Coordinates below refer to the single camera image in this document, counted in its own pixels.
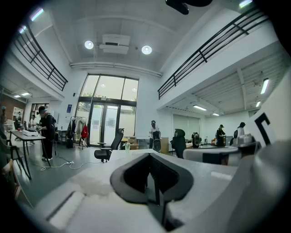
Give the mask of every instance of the ceiling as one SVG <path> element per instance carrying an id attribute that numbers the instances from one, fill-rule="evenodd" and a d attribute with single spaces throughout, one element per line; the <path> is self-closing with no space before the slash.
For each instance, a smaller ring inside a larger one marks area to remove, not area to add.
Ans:
<path id="1" fill-rule="evenodd" d="M 49 10 L 71 63 L 114 62 L 158 71 L 161 57 L 175 48 L 210 6 L 189 6 L 189 15 L 182 15 L 165 0 L 63 0 L 52 1 L 44 10 Z M 104 34 L 130 36 L 127 55 L 99 49 L 96 45 Z M 94 48 L 86 49 L 86 41 L 92 41 Z M 141 52 L 144 45 L 152 47 L 150 55 Z"/>
<path id="2" fill-rule="evenodd" d="M 8 62 L 3 61 L 0 68 L 0 83 L 1 87 L 5 89 L 5 93 L 9 95 L 20 95 L 19 100 L 26 101 L 31 98 L 51 97 L 48 93 L 40 89 L 37 85 L 30 82 L 16 71 Z M 23 93 L 30 93 L 30 95 L 22 96 Z"/>
<path id="3" fill-rule="evenodd" d="M 290 57 L 280 48 L 240 68 L 246 89 L 246 110 L 255 109 L 258 101 L 261 101 L 261 105 L 266 101 L 290 64 Z M 266 78 L 269 79 L 269 84 L 266 92 L 261 95 L 263 80 Z M 193 105 L 201 106 L 207 111 L 195 109 Z M 244 96 L 239 73 L 233 70 L 219 81 L 195 91 L 168 107 L 206 116 L 211 116 L 212 113 L 221 115 L 244 111 Z"/>

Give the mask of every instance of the white strip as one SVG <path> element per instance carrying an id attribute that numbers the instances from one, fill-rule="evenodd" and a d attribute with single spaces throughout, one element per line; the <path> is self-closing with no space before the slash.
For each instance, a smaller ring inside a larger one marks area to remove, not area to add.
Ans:
<path id="1" fill-rule="evenodd" d="M 219 179 L 224 179 L 224 180 L 231 180 L 232 179 L 232 175 L 227 175 L 227 174 L 220 173 L 220 172 L 211 172 L 211 176 L 219 178 Z"/>
<path id="2" fill-rule="evenodd" d="M 50 219 L 50 223 L 59 230 L 64 229 L 80 206 L 84 197 L 85 195 L 83 193 L 74 192 L 61 209 Z"/>

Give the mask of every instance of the air conditioner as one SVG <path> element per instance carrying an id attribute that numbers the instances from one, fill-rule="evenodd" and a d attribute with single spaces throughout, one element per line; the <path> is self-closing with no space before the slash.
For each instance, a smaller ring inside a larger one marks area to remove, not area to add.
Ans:
<path id="1" fill-rule="evenodd" d="M 104 34 L 99 48 L 105 53 L 127 54 L 129 41 L 128 35 Z"/>

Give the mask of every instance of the black bag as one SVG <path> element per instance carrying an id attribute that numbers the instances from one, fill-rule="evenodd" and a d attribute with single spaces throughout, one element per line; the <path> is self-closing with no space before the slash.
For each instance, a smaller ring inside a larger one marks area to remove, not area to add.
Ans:
<path id="1" fill-rule="evenodd" d="M 74 147 L 73 140 L 68 138 L 66 146 L 67 146 L 67 148 L 73 148 Z"/>

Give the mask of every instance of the doorway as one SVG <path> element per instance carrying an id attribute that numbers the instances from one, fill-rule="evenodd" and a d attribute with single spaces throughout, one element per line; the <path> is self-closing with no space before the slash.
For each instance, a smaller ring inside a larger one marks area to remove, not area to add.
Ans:
<path id="1" fill-rule="evenodd" d="M 110 146 L 118 128 L 120 106 L 93 102 L 89 115 L 89 146 L 100 147 L 99 142 Z"/>

